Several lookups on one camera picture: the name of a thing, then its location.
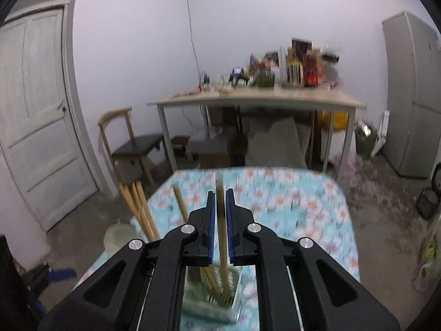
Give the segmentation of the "wooden chopstick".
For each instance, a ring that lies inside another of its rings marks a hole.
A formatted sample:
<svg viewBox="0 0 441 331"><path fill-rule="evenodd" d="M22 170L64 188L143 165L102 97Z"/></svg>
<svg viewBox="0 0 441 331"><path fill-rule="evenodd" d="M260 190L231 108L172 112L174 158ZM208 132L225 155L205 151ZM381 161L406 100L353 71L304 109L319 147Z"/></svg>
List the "wooden chopstick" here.
<svg viewBox="0 0 441 331"><path fill-rule="evenodd" d="M228 245L227 245L227 223L224 204L224 185L221 175L217 174L215 179L216 186L216 210L217 210L217 236L220 252L220 278L223 287L223 299L227 300L230 296L230 284L228 277Z"/></svg>
<svg viewBox="0 0 441 331"><path fill-rule="evenodd" d="M160 235L159 235L159 232L158 232L158 230L156 228L156 225L155 225L155 222L154 222L154 220L152 218L152 215L150 213L150 210L149 210L149 207L148 207L148 204L147 204L147 197L146 197L146 195L144 193L144 188L142 186L142 183L141 183L141 181L136 181L135 185L136 185L136 189L137 189L137 192L138 192L138 196L140 197L142 205L143 205L143 208L144 208L144 214L146 215L146 217L148 219L148 223L149 223L150 229L152 230L152 234L155 236L155 240L159 240L160 239Z"/></svg>
<svg viewBox="0 0 441 331"><path fill-rule="evenodd" d="M144 232L144 235L147 236L148 241L155 241L156 238L154 236L154 232L147 221L147 216L144 213L144 206L141 202L141 198L138 194L138 189L136 188L136 184L133 183L131 187L127 185L123 185L119 183L119 191L128 206L129 211L133 214L133 216L137 219L138 223L141 225L141 228Z"/></svg>
<svg viewBox="0 0 441 331"><path fill-rule="evenodd" d="M179 189L177 184L172 184L172 189L173 189L173 193L174 193L174 195L176 197L176 200L177 200L177 203L178 203L178 206L179 206L179 210L180 210L180 212L182 214L182 218L187 223L188 222L188 212L187 212L186 206L184 204L184 201L183 201L180 189ZM211 270L209 268L207 268L207 267L204 267L204 268L201 268L200 272L203 273L205 275L206 279L208 280L209 285L211 287L211 294L215 298L220 300L221 299L221 293L220 293L219 287L217 285L217 281L214 278L214 275L211 272Z"/></svg>

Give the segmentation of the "glass jar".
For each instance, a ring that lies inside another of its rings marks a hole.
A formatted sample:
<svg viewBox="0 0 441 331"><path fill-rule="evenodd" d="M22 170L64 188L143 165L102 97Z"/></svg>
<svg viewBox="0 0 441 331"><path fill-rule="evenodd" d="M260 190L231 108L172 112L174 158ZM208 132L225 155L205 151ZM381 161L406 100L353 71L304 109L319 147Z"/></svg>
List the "glass jar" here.
<svg viewBox="0 0 441 331"><path fill-rule="evenodd" d="M106 253L113 256L132 239L138 237L136 229L129 223L124 223L118 219L116 223L110 225L105 231L103 245Z"/></svg>

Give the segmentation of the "green plastic utensil holder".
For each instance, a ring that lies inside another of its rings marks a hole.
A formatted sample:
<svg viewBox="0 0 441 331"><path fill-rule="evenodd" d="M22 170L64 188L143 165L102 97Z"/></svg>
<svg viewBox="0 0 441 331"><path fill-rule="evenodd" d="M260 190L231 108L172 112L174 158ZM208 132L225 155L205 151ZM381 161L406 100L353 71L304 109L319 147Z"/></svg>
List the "green plastic utensil holder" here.
<svg viewBox="0 0 441 331"><path fill-rule="evenodd" d="M242 309L242 269L228 268L230 294L223 298L220 266L209 266L210 277L200 267L187 267L182 310L187 314L224 324L236 324Z"/></svg>

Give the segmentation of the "floral teal tablecloth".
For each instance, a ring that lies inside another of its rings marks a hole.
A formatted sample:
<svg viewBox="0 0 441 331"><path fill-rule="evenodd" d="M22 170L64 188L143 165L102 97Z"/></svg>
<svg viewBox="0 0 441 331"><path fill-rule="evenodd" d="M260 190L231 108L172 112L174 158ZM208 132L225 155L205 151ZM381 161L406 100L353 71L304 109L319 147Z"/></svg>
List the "floral teal tablecloth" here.
<svg viewBox="0 0 441 331"><path fill-rule="evenodd" d="M359 279L359 255L345 195L333 178L323 173L287 167L243 167L175 172L149 197L155 226L164 236L182 223L173 193L177 185L189 212L206 204L220 175L235 202L279 237L296 241L310 237L353 278Z"/></svg>

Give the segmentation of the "white sack under table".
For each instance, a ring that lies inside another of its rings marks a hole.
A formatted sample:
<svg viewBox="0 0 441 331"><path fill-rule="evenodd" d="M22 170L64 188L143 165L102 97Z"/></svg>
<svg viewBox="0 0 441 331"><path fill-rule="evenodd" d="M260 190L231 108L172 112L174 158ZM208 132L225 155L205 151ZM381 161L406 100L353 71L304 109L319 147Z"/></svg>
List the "white sack under table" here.
<svg viewBox="0 0 441 331"><path fill-rule="evenodd" d="M248 125L247 167L307 169L310 126L297 123L293 117L279 120L253 118Z"/></svg>

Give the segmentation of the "small dark stool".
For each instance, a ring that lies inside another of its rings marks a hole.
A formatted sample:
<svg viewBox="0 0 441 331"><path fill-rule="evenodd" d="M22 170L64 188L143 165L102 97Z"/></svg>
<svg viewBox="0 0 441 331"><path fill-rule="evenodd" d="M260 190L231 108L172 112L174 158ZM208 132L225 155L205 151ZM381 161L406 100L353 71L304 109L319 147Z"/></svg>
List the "small dark stool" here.
<svg viewBox="0 0 441 331"><path fill-rule="evenodd" d="M186 160L188 162L193 161L193 156L188 149L189 140L190 137L185 135L176 135L170 140L173 154L176 158L180 160Z"/></svg>

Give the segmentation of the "black round floor appliance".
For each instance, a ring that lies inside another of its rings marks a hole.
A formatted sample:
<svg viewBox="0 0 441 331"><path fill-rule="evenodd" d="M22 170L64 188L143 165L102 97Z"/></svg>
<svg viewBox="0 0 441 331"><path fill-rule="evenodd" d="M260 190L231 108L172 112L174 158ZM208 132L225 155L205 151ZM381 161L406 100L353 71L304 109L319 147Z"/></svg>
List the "black round floor appliance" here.
<svg viewBox="0 0 441 331"><path fill-rule="evenodd" d="M431 219L440 206L440 171L441 164L438 163L431 179L431 186L424 188L416 201L417 212L424 220Z"/></svg>

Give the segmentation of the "wooden chair black seat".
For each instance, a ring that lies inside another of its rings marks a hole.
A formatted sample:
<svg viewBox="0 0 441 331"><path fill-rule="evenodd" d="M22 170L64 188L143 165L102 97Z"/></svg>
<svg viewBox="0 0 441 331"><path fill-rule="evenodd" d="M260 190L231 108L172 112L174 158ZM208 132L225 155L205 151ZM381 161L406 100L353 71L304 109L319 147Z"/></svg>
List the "wooden chair black seat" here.
<svg viewBox="0 0 441 331"><path fill-rule="evenodd" d="M110 110L105 112L98 120L97 125L100 129L101 138L103 139L105 152L107 153L112 171L114 172L114 176L119 183L123 184L123 177L118 170L117 163L119 161L137 161L141 167L142 172L147 177L148 182L155 190L157 189L157 187L152 176L147 156L153 150L160 150L161 145L165 147L165 137L162 134L147 134L135 136L131 125L131 111L132 106ZM118 118L123 118L123 120L125 120L126 122L128 140L115 150L111 150L108 138L105 134L105 130L113 120L116 120Z"/></svg>

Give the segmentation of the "yellow plastic bag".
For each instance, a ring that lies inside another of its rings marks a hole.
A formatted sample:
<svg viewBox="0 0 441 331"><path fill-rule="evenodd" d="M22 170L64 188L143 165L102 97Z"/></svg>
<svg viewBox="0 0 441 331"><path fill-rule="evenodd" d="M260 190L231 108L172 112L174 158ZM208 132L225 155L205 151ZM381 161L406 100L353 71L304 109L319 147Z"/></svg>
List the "yellow plastic bag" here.
<svg viewBox="0 0 441 331"><path fill-rule="evenodd" d="M334 111L333 116L331 111L318 112L318 124L326 132L329 131L330 125L334 125L334 131L343 131L348 127L348 113L342 111Z"/></svg>

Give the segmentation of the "white panel door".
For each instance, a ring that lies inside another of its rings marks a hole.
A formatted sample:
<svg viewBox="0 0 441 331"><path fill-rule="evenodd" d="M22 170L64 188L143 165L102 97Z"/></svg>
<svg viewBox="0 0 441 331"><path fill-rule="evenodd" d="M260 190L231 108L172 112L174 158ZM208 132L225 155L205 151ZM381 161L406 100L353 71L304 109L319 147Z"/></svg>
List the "white panel door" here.
<svg viewBox="0 0 441 331"><path fill-rule="evenodd" d="M109 190L79 100L74 6L18 0L1 26L1 151L43 230Z"/></svg>

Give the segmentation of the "grey refrigerator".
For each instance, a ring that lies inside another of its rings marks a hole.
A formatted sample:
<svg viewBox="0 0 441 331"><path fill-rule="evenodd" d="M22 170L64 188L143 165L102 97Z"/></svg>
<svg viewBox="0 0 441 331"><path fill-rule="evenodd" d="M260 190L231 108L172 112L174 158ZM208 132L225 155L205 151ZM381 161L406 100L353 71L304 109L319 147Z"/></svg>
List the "grey refrigerator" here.
<svg viewBox="0 0 441 331"><path fill-rule="evenodd" d="M440 39L403 11L383 21L389 124L383 154L397 174L427 178L440 143Z"/></svg>

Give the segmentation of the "white long table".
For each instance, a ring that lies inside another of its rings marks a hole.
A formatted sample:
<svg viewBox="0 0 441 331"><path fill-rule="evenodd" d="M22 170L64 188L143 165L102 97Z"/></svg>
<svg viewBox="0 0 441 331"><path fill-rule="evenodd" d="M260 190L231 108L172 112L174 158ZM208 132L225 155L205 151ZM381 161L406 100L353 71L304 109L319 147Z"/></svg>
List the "white long table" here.
<svg viewBox="0 0 441 331"><path fill-rule="evenodd" d="M166 156L170 161L172 171L178 167L171 145L169 128L165 116L165 108L173 106L201 105L201 106L251 106L264 108L303 109L309 111L329 111L334 115L337 111L348 113L348 126L341 151L341 158L336 172L336 181L340 182L344 174L344 167L348 161L356 111L366 109L366 105L339 88L329 90L323 87L273 89L240 87L235 90L203 91L192 94L179 94L175 97L167 97L154 103L157 107L162 133L165 139Z"/></svg>

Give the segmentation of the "green jar on table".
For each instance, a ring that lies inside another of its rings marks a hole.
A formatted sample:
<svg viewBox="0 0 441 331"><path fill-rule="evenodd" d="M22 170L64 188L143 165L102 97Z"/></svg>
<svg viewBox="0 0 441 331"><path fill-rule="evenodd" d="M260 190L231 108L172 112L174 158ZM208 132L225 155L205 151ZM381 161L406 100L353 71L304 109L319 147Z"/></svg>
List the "green jar on table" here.
<svg viewBox="0 0 441 331"><path fill-rule="evenodd" d="M256 74L258 88L272 89L275 85L275 75L270 69L260 69Z"/></svg>

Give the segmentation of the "red box on table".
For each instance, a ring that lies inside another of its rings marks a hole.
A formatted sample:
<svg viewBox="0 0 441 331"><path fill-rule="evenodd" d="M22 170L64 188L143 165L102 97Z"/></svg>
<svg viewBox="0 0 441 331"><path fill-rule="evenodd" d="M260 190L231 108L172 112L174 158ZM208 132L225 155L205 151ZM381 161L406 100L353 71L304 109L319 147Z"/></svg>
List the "red box on table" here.
<svg viewBox="0 0 441 331"><path fill-rule="evenodd" d="M323 61L314 49L308 49L303 56L303 84L305 87L317 87L322 77Z"/></svg>

